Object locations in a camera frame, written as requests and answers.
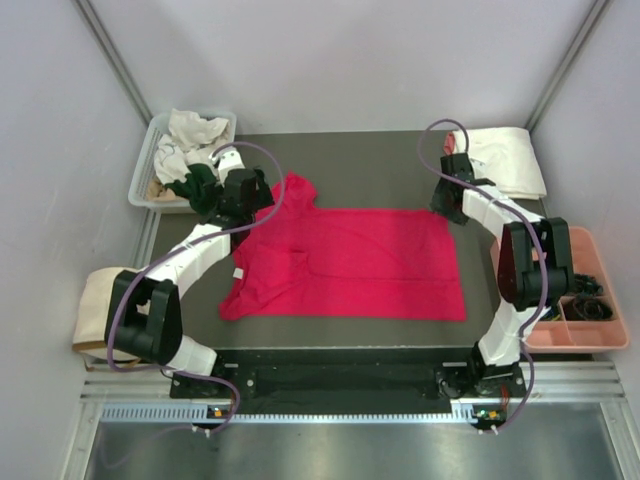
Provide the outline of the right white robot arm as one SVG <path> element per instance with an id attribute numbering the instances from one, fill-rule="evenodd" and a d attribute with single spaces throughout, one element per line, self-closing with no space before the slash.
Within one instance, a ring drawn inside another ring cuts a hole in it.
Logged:
<path id="1" fill-rule="evenodd" d="M 487 396 L 504 380 L 502 367 L 517 363 L 539 319 L 575 285 L 568 223 L 531 212 L 477 179 L 465 153 L 441 158 L 430 209 L 464 225 L 479 223 L 499 245 L 496 281 L 500 304 L 467 370 L 469 388 Z"/>

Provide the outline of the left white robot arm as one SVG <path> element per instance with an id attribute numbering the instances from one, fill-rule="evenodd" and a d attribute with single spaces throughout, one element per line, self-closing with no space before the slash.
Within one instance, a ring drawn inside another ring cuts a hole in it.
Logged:
<path id="1" fill-rule="evenodd" d="M 213 209 L 185 240 L 141 271 L 116 275 L 104 331 L 110 367 L 115 352 L 125 353 L 192 375 L 209 397 L 224 390 L 227 374 L 213 349 L 184 334 L 181 298 L 246 240 L 257 212 L 276 204 L 259 168 L 231 170 L 213 194 Z"/>

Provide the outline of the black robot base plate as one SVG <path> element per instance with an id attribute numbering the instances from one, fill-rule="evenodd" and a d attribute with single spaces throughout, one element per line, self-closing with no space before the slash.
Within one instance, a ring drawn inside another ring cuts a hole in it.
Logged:
<path id="1" fill-rule="evenodd" d="M 214 376 L 240 393 L 239 413 L 444 413 L 450 401 L 525 393 L 519 366 L 482 368 L 465 348 L 222 349 Z"/>

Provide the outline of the red t-shirt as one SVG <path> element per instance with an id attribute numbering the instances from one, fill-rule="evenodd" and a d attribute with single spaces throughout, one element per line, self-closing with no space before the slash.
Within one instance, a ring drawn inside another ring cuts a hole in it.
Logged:
<path id="1" fill-rule="evenodd" d="M 456 247 L 427 210 L 319 208 L 294 173 L 273 187 L 279 209 L 259 212 L 235 250 L 236 278 L 219 306 L 249 316 L 368 317 L 463 322 Z"/>

